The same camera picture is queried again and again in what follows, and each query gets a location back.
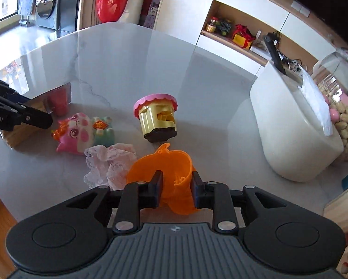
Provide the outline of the biscuit stick box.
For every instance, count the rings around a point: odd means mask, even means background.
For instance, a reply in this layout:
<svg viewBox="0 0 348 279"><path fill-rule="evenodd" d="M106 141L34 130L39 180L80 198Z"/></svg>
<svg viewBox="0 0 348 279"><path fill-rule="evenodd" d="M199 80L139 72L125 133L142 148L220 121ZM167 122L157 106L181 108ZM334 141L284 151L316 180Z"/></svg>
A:
<svg viewBox="0 0 348 279"><path fill-rule="evenodd" d="M34 133L49 129L54 117L65 116L71 100L71 85L65 83L24 103L17 103L24 109L24 117L13 126L12 131L0 129L1 139L14 149Z"/></svg>

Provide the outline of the orange plastic shell half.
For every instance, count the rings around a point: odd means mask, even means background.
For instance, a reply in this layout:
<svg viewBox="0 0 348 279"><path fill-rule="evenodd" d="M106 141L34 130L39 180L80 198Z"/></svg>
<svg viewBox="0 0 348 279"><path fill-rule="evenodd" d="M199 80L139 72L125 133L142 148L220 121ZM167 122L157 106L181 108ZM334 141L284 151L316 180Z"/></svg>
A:
<svg viewBox="0 0 348 279"><path fill-rule="evenodd" d="M169 150L169 147L166 142L155 153L137 160L130 168L126 182L150 182L156 171L162 171L163 189L159 205L169 207L178 215L191 215L197 212L190 188L195 168L189 154L182 150Z"/></svg>

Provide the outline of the pink pig toy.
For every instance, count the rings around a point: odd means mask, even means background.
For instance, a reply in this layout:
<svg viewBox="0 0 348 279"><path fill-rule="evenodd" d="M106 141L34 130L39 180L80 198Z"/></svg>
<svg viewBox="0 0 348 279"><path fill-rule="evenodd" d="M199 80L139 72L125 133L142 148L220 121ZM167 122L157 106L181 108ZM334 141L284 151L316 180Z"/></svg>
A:
<svg viewBox="0 0 348 279"><path fill-rule="evenodd" d="M115 132L109 116L90 118L79 112L59 120L58 124L58 129L52 132L53 139L58 142L58 153L83 155L90 147L109 147L115 143Z"/></svg>

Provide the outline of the pink yellow cupcake toy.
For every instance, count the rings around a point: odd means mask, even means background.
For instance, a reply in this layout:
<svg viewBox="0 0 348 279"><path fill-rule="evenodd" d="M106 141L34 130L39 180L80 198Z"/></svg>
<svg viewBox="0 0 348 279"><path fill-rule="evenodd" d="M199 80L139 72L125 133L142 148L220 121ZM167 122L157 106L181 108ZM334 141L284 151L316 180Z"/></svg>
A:
<svg viewBox="0 0 348 279"><path fill-rule="evenodd" d="M158 143L176 137L177 108L176 98L170 94L150 94L136 101L133 114L140 121L144 138L150 143Z"/></svg>

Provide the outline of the white oval tissue box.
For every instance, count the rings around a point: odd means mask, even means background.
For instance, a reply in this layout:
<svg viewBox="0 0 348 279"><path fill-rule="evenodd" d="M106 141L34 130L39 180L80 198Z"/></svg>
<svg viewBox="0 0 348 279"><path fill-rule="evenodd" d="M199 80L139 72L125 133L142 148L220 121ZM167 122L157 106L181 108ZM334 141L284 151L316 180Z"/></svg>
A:
<svg viewBox="0 0 348 279"><path fill-rule="evenodd" d="M282 74L268 62L250 99L271 168L285 179L307 182L334 162L344 145L334 127L323 128L301 85L298 75Z"/></svg>

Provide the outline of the washing machine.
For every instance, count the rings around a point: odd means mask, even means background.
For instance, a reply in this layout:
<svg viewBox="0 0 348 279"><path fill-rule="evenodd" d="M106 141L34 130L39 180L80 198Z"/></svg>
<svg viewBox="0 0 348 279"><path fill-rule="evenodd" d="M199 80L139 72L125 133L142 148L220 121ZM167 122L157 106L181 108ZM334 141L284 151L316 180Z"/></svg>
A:
<svg viewBox="0 0 348 279"><path fill-rule="evenodd" d="M78 0L36 0L36 24L62 32L75 32Z"/></svg>

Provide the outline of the red yellow gift box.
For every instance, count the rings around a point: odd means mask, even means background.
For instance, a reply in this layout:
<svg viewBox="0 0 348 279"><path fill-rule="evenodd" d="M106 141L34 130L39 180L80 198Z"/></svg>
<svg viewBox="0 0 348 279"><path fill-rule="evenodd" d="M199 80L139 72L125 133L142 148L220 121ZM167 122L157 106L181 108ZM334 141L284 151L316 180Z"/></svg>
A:
<svg viewBox="0 0 348 279"><path fill-rule="evenodd" d="M242 49L249 49L253 41L256 39L256 37L251 34L247 26L241 24L237 24L235 26L231 38L233 43Z"/></svg>

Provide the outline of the green toy truck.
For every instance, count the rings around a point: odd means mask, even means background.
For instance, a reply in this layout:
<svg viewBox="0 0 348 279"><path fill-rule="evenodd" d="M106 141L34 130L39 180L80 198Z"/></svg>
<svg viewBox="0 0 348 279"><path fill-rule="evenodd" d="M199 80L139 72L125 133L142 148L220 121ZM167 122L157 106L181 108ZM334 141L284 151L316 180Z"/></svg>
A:
<svg viewBox="0 0 348 279"><path fill-rule="evenodd" d="M232 23L228 19L221 19L217 23L217 33L223 37L228 36L229 32L232 29Z"/></svg>

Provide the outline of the glass jar with nuts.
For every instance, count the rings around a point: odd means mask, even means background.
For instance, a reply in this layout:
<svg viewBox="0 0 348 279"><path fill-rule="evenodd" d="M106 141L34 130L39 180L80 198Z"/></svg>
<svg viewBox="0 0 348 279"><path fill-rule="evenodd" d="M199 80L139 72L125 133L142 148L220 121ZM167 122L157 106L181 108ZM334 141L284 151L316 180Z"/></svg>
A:
<svg viewBox="0 0 348 279"><path fill-rule="evenodd" d="M348 49L336 49L317 62L312 78L328 101L332 122L344 145L336 162L348 162Z"/></svg>

